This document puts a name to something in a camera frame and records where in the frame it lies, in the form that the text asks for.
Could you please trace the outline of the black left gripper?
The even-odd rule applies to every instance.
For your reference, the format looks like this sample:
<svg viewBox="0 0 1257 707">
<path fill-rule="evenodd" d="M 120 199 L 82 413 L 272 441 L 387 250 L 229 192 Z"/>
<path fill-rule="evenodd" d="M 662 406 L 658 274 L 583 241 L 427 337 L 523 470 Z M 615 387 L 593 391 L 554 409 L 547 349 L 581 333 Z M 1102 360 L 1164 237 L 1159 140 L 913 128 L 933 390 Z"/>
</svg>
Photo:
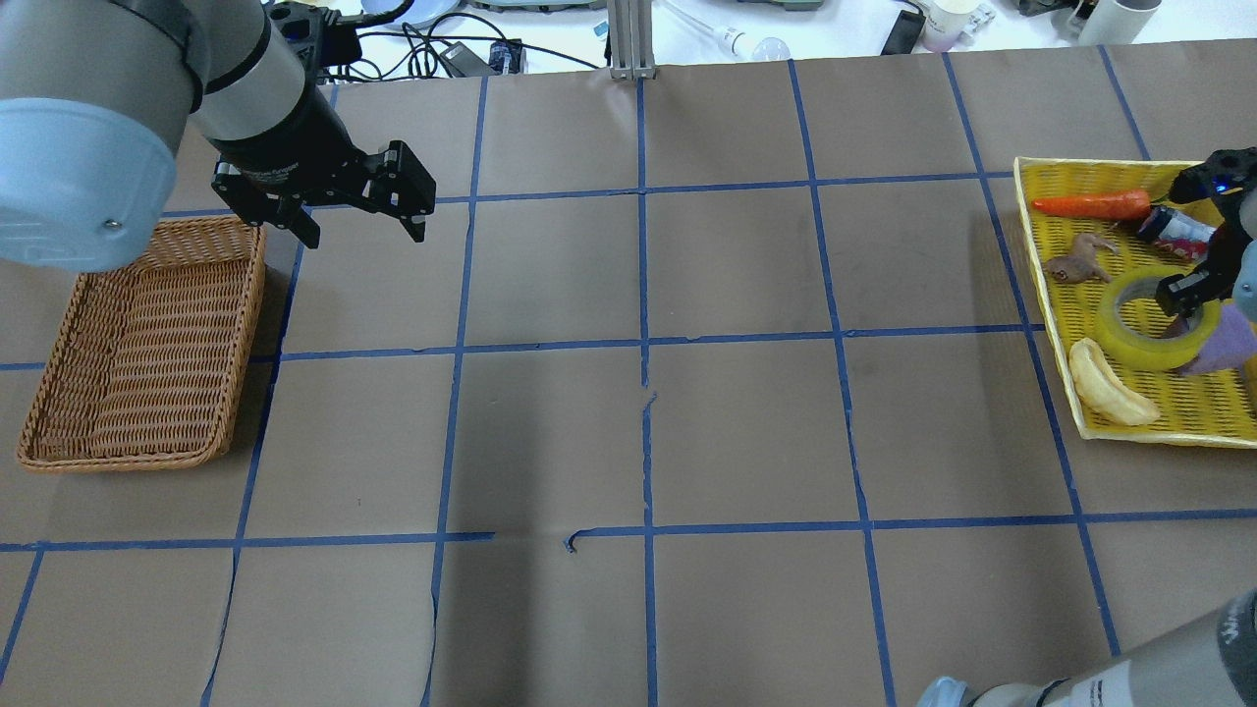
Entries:
<svg viewBox="0 0 1257 707">
<path fill-rule="evenodd" d="M 212 138 L 234 174 L 211 187 L 244 221 L 264 221 L 318 249 L 321 228 L 308 205 L 351 205 L 382 213 L 403 225 L 412 242 L 426 239 L 436 208 L 436 181 L 409 143 L 390 140 L 380 152 L 354 147 L 326 96 L 303 93 L 279 125 L 246 138 Z"/>
</svg>

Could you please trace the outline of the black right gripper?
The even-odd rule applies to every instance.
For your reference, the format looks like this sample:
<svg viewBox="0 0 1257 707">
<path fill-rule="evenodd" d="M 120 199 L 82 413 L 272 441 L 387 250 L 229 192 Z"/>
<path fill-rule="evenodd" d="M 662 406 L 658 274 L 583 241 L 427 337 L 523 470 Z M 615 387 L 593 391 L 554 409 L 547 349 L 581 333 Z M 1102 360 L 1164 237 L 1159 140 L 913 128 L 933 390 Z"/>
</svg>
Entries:
<svg viewBox="0 0 1257 707">
<path fill-rule="evenodd" d="M 1194 204 L 1208 198 L 1223 223 L 1210 237 L 1208 254 L 1190 273 L 1160 279 L 1155 301 L 1166 316 L 1190 316 L 1210 301 L 1231 299 L 1242 272 L 1242 255 L 1253 242 L 1243 221 L 1243 204 L 1254 198 L 1256 148 L 1217 148 L 1203 162 L 1177 174 L 1169 200 Z"/>
</svg>

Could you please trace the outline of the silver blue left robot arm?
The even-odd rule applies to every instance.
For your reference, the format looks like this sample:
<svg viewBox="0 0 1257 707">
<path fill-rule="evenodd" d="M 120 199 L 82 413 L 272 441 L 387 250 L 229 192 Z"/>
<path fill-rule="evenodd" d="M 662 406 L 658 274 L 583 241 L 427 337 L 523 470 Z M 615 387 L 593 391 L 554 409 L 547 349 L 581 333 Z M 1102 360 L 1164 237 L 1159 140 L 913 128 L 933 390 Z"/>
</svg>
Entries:
<svg viewBox="0 0 1257 707">
<path fill-rule="evenodd" d="M 397 220 L 424 242 L 436 184 L 403 140 L 354 146 L 317 86 L 360 59 L 343 15 L 298 1 L 5 1 L 1 250 L 75 273 L 148 247 L 187 126 L 217 152 L 211 186 L 243 223 L 318 247 L 314 206 Z"/>
</svg>

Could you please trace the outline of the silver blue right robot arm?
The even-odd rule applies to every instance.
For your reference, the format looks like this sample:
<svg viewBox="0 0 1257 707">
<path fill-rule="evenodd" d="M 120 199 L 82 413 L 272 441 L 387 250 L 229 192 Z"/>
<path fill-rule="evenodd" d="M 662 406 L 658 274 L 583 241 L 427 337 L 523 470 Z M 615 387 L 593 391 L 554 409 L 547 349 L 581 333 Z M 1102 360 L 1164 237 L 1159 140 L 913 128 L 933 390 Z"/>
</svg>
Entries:
<svg viewBox="0 0 1257 707">
<path fill-rule="evenodd" d="M 1086 440 L 1254 447 L 1254 148 L 1200 162 L 1019 157 L 1023 249 Z M 1254 593 L 1042 686 L 936 679 L 923 706 L 1252 706 Z"/>
</svg>

